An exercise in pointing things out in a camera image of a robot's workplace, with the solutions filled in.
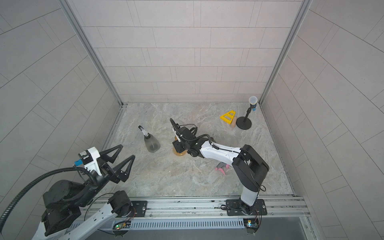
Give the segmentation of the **black white spray nozzle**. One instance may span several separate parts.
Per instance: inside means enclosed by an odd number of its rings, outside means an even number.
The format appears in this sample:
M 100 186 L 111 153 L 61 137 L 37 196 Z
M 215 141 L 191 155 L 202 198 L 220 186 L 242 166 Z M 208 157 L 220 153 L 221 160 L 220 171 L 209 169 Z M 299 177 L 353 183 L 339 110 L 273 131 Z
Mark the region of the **black white spray nozzle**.
M 150 137 L 150 134 L 142 126 L 139 126 L 139 129 L 143 133 L 146 139 Z

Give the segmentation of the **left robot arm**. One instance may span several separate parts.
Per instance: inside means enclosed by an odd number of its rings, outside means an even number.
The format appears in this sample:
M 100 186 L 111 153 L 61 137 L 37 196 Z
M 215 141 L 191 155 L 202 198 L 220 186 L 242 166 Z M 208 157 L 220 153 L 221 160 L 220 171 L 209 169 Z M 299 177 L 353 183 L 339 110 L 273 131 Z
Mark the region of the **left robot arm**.
M 100 227 L 117 217 L 124 217 L 115 230 L 120 230 L 135 214 L 133 203 L 125 191 L 113 193 L 106 204 L 75 229 L 69 228 L 81 216 L 81 208 L 91 206 L 96 195 L 108 182 L 126 182 L 130 176 L 135 156 L 132 155 L 123 162 L 111 167 L 122 145 L 99 152 L 95 147 L 79 153 L 79 160 L 75 162 L 73 170 L 85 171 L 89 176 L 83 183 L 60 180 L 44 193 L 43 200 L 46 207 L 33 236 L 34 240 L 84 240 Z

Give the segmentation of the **orange plastic bottle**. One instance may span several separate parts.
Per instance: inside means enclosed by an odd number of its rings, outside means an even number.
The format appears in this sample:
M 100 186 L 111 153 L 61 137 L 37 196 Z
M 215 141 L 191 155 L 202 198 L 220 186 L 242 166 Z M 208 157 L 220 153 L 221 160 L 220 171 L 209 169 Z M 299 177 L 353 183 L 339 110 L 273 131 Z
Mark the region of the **orange plastic bottle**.
M 175 140 L 173 141 L 173 152 L 176 156 L 183 156 L 187 154 L 184 144 L 180 142 L 177 137 L 175 137 Z

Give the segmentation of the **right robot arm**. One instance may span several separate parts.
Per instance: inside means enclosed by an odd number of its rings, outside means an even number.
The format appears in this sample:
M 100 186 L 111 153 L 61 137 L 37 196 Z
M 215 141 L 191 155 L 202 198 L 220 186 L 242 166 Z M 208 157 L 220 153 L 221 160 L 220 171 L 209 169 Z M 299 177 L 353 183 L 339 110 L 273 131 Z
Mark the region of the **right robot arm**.
M 171 123 L 177 138 L 173 142 L 176 152 L 187 152 L 192 157 L 213 159 L 225 167 L 233 167 L 243 185 L 239 210 L 245 215 L 256 213 L 255 202 L 270 170 L 262 157 L 249 145 L 233 148 L 215 143 L 208 134 L 196 136 L 196 125 L 189 129 L 187 125 L 178 125 L 173 120 Z

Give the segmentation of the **grey bottle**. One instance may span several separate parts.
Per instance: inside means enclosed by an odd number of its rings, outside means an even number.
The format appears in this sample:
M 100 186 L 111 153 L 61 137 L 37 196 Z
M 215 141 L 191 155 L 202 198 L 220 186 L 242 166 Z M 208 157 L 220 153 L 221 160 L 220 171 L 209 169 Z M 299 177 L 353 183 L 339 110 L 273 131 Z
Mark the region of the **grey bottle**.
M 151 134 L 144 136 L 145 145 L 150 153 L 155 153 L 161 147 L 160 142 Z

